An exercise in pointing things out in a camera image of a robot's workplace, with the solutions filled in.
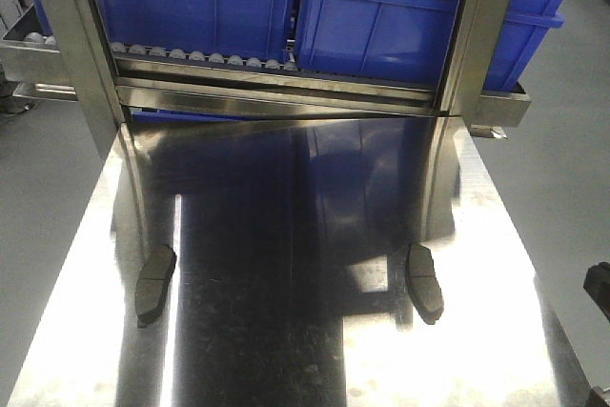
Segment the metal edge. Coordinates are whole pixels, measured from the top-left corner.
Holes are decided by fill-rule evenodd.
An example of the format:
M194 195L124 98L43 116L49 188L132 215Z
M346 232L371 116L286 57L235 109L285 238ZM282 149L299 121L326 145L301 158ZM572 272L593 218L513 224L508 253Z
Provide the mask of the metal edge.
M34 7L0 40L0 60L9 81L69 85L70 78L59 49L52 45L27 43L23 39L33 31L41 32Z
M210 96L187 92L163 91L151 88L117 86L119 97L130 107L176 112L200 112L233 116L250 116L264 119L365 117L378 112L365 112L312 106L303 103L240 99L236 97Z
M407 105L406 102L408 101L397 100L395 104L389 104L381 103L374 98L371 98L370 100L354 100L354 98L348 96L349 94L346 95L345 98L339 98L341 95L339 93L336 98L328 98L325 96L319 97L308 91L300 91L299 89L295 89L295 91L291 92L287 92L286 89L274 90L273 88L263 88L259 91L255 91L136 78L118 78L117 85L119 87L132 87L143 90L158 90L165 92L167 96L170 96L170 94L174 92L176 96L188 94L189 96L195 97L223 98L227 101L233 100L237 102L254 101L290 105L304 104L341 109L344 111L379 112L402 115L430 116L435 114L431 109L420 105ZM132 105L130 99L122 98L122 102L129 106ZM192 108L196 109L197 105L197 103L193 104Z
M64 65L102 158L125 121L116 93L116 67L95 0L42 0Z
M487 92L478 101L473 125L517 127L532 99L527 94Z
M437 91L436 107L476 119L483 89L510 0L459 0L456 23Z
M55 100L63 102L78 102L74 88L69 86L36 85L20 83L12 94L22 99Z
M185 65L170 58L149 57L137 58L125 53L115 53L120 75L124 77L138 75L141 72L160 76L179 76L181 78L203 78L218 81L238 82L241 85L267 85L277 87L301 88L327 92L350 92L382 97L404 98L429 102L432 100L432 88L404 83L359 78L305 71L270 71L254 69L236 69L235 67L209 62L189 62Z

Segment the stainless steel table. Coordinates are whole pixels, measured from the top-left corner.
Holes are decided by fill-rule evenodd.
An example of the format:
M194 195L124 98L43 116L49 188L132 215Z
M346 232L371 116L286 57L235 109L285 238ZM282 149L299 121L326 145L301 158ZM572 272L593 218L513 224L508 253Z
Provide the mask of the stainless steel table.
M444 298L414 309L409 246ZM137 327L138 273L178 256ZM123 129L10 406L577 406L589 386L459 118Z

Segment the stainless steel frame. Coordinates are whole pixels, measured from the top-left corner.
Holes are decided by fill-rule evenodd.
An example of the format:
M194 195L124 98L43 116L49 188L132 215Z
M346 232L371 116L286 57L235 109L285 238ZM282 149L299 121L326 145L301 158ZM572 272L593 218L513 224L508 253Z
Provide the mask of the stainless steel frame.
M473 124L510 0L460 0L437 108Z
M114 88L116 70L95 0L42 0L91 134L106 157L125 121Z
M529 105L521 94L480 96L509 0L460 1L453 45L437 92L317 74L232 71L126 56L114 60L95 0L42 1L61 54L44 46L5 44L3 56L12 60L17 54L30 56L29 62L34 56L47 60L38 76L24 66L9 75L25 83L61 87L71 81L103 156L125 120L124 106L271 118L456 115L467 126L514 126ZM21 93L36 92L31 85L21 88ZM65 96L63 91L60 94L59 98Z

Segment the gray floor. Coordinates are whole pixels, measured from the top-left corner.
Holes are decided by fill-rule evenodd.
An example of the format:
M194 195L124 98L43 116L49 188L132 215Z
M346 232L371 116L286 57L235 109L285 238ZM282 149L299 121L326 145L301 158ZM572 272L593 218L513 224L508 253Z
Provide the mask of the gray floor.
M521 79L535 104L478 147L593 384L610 385L610 325L581 289L610 251L610 0L566 0ZM0 120L0 405L100 170L76 105Z

